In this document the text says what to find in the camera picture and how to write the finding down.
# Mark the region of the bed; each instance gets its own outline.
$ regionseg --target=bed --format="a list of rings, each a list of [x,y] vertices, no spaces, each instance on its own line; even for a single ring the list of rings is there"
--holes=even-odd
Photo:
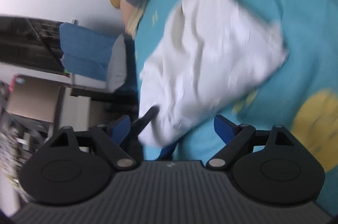
[[[135,39],[137,74],[163,35],[166,18],[179,0],[111,0],[121,8],[126,30]],[[261,87],[221,114],[257,129],[286,126],[317,158],[326,180],[317,203],[338,213],[338,0],[238,0],[262,19],[279,21],[289,57]],[[191,130],[174,158],[209,160],[224,143],[212,118]],[[146,159],[160,149],[145,147]]]

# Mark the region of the gray pillow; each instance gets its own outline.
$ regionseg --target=gray pillow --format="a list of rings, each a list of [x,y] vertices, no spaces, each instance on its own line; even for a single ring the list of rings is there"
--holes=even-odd
[[[110,92],[116,91],[127,79],[126,46],[121,34],[115,41],[107,69],[106,88]]]

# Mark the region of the blue cushion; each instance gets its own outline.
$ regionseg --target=blue cushion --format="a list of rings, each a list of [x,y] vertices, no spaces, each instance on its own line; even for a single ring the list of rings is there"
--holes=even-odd
[[[117,37],[63,23],[60,29],[64,67],[74,74],[106,81],[107,67]]]

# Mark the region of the metal pin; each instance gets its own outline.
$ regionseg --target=metal pin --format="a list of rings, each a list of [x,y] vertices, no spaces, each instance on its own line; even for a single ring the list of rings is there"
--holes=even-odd
[[[225,165],[225,161],[221,158],[213,158],[209,161],[209,165],[214,168],[223,167]]]
[[[134,164],[134,162],[129,158],[123,158],[117,161],[117,166],[121,168],[129,168]]]

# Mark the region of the white towel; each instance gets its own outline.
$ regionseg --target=white towel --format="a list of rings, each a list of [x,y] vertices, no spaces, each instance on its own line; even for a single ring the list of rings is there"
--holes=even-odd
[[[159,114],[139,135],[164,147],[262,84],[287,56],[279,26],[236,0],[181,0],[140,74],[140,116]]]

